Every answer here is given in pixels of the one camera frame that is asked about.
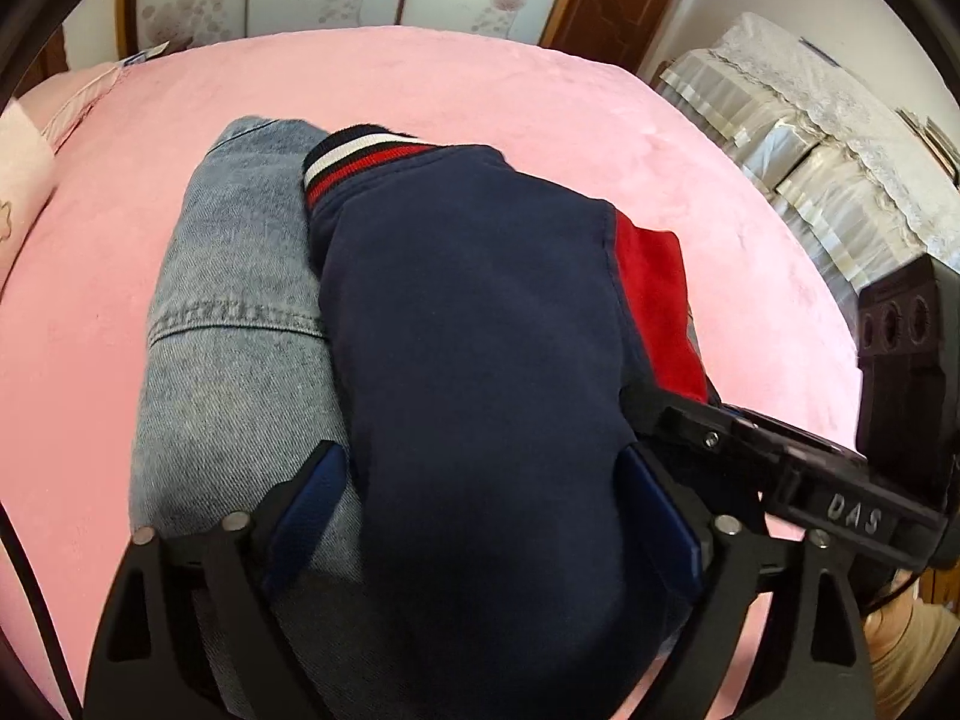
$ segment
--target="white pillow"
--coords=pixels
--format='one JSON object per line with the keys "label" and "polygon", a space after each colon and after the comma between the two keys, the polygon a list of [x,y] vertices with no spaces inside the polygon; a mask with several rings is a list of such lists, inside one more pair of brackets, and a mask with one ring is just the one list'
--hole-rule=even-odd
{"label": "white pillow", "polygon": [[0,115],[0,295],[54,184],[53,148],[13,100]]}

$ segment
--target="lace cloth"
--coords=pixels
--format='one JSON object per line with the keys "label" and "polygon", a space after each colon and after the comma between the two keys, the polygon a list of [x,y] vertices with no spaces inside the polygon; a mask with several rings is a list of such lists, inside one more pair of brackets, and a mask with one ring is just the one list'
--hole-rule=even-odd
{"label": "lace cloth", "polygon": [[796,35],[754,13],[741,14],[712,54],[769,86],[843,143],[925,248],[960,271],[960,194],[894,111]]}
{"label": "lace cloth", "polygon": [[776,214],[784,220],[784,224],[793,233],[793,237],[800,242],[806,256],[817,268],[818,274],[827,284],[830,294],[836,301],[837,308],[843,314],[844,322],[847,323],[848,330],[853,338],[856,338],[856,319],[857,304],[856,290],[850,281],[837,268],[832,255],[820,243],[820,239],[813,231],[813,228],[800,215],[796,208],[790,205],[789,201],[780,194],[774,194],[770,199],[770,205]]}
{"label": "lace cloth", "polygon": [[816,146],[776,194],[796,209],[858,292],[925,251],[887,191],[837,141]]}
{"label": "lace cloth", "polygon": [[[705,121],[707,135],[767,199],[824,140],[803,111],[708,50],[687,52],[661,78],[659,94],[701,130],[698,119]],[[696,115],[691,116],[691,109]]]}

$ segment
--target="bed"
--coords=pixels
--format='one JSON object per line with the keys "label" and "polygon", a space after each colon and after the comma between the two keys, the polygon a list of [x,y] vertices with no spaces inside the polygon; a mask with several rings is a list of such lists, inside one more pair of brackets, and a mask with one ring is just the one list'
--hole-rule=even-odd
{"label": "bed", "polygon": [[[725,399],[853,442],[856,351],[817,269],[733,162],[635,76],[416,28],[283,34],[128,67],[56,153],[59,188],[0,300],[0,490],[77,685],[128,539],[152,288],[193,167],[244,114],[491,143],[519,170],[674,230],[704,360]],[[6,562],[0,599],[0,626],[54,697]],[[742,688],[757,624],[714,716]]]}
{"label": "bed", "polygon": [[960,193],[908,122],[827,55],[744,13],[659,93],[759,189],[827,282],[851,333],[856,295],[929,251],[960,269]]}

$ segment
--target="folded jacket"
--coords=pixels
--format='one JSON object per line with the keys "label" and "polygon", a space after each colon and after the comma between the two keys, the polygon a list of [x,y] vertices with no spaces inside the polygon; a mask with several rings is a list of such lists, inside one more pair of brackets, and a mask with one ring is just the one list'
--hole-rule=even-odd
{"label": "folded jacket", "polygon": [[627,381],[707,398],[678,240],[372,125],[314,148],[304,192],[365,578],[408,666],[438,716],[609,717],[676,624],[613,468]]}

